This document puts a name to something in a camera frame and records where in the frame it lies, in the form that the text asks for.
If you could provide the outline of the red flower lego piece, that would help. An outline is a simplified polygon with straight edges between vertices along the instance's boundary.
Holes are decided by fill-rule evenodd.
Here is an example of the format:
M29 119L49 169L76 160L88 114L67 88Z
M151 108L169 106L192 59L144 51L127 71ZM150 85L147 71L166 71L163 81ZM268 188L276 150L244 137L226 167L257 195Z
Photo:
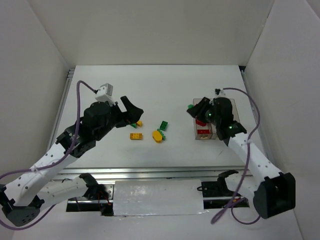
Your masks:
M202 126L202 127L205 127L205 126L207 125L207 123L202 122L202 121L200 121L200 120L198 120L198 119L195 120L195 123L196 123L197 125L199 125L199 126Z

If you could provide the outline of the red lego brick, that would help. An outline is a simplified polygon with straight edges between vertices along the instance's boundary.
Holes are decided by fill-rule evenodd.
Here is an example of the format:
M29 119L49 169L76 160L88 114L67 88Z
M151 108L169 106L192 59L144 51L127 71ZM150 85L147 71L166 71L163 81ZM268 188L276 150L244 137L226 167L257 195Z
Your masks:
M211 136L211 130L210 129L197 129L196 135L200 138L206 138Z

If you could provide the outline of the green 2x2 lego brick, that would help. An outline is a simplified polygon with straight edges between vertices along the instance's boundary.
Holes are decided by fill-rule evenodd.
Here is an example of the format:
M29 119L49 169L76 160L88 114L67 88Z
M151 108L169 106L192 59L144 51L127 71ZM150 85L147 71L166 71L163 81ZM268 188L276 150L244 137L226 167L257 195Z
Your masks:
M168 122L163 120L163 121L161 122L161 124L160 124L159 129L160 129L161 131L166 131L166 130L167 130L167 127L168 127Z

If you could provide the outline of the yellow oval lego piece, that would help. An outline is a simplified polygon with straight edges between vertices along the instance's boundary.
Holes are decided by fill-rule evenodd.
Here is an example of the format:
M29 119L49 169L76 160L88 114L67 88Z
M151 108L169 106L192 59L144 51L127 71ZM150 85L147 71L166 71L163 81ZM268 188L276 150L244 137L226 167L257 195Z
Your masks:
M163 141L163 136L158 130L152 132L152 138L156 143L161 143Z

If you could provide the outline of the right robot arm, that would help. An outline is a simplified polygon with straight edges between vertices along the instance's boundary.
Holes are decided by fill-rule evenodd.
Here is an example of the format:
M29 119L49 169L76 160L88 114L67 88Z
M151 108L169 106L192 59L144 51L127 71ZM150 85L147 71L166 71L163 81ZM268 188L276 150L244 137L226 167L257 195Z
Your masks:
M215 126L218 139L244 162L252 177L232 173L224 181L229 191L236 192L253 204L260 217L268 219L296 206L296 180L283 173L251 141L247 130L234 119L229 98L204 97L187 113L195 120Z

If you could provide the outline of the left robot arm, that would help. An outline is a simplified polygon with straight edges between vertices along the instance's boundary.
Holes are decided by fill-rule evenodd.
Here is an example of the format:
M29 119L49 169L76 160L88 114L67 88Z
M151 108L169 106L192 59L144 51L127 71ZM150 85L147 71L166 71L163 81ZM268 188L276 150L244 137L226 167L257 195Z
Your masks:
M113 128L122 128L140 120L144 111L133 105L126 96L117 103L96 101L84 110L76 123L59 135L48 152L16 180L1 185L0 204L5 217L22 229L41 211L64 200L84 197L97 200L107 197L106 188L89 173L50 185L49 182L64 168L74 163L96 146Z

